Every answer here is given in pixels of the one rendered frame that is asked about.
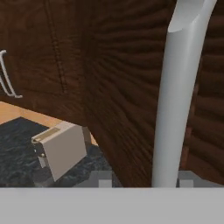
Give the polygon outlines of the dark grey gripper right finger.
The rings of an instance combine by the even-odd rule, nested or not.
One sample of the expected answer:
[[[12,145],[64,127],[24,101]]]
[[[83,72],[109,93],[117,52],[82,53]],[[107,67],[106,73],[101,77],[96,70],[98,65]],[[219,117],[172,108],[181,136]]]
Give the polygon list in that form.
[[[222,185],[206,180],[192,171],[179,171],[177,187],[180,188],[221,188]]]

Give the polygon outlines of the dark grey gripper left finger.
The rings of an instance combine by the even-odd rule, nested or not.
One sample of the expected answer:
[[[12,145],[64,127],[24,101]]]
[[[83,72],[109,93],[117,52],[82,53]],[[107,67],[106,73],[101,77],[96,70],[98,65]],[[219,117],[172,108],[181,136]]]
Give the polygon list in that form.
[[[111,188],[112,185],[112,171],[92,171],[88,179],[75,185],[75,187]]]

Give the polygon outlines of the brown wooden cabinet door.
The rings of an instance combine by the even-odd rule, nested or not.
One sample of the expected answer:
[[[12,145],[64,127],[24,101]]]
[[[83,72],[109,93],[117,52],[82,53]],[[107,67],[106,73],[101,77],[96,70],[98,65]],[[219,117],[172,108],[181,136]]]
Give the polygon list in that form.
[[[177,0],[83,0],[87,126],[123,186],[153,187],[167,28]],[[210,17],[178,171],[224,186],[224,0]]]

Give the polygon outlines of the beige toaster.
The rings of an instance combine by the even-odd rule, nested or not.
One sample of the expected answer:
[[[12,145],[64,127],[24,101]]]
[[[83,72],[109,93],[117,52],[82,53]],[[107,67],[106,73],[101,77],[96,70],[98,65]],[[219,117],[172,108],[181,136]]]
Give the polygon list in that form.
[[[87,127],[60,122],[31,138],[42,168],[49,168],[54,181],[60,179],[86,155],[91,145]]]

